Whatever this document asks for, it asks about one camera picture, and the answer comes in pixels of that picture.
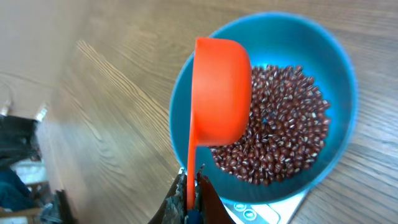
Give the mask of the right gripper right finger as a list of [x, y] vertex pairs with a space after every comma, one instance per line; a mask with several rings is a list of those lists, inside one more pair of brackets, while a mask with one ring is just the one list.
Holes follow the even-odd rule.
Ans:
[[227, 213], [209, 178], [203, 174], [204, 168], [205, 165], [203, 164], [196, 174], [195, 210], [198, 210], [200, 215], [199, 223], [235, 224]]

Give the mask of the red measuring scoop blue handle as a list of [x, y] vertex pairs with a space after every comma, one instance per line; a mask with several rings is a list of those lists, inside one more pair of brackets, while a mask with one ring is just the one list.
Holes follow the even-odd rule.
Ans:
[[229, 145], [243, 135], [249, 119], [251, 81], [251, 64], [242, 45], [227, 39], [196, 39], [187, 159], [188, 223], [200, 219], [194, 209], [196, 149]]

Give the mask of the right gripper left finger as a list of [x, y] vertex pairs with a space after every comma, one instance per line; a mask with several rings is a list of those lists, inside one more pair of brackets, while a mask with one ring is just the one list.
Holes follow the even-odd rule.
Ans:
[[178, 174], [148, 224], [183, 224], [186, 216], [186, 175]]

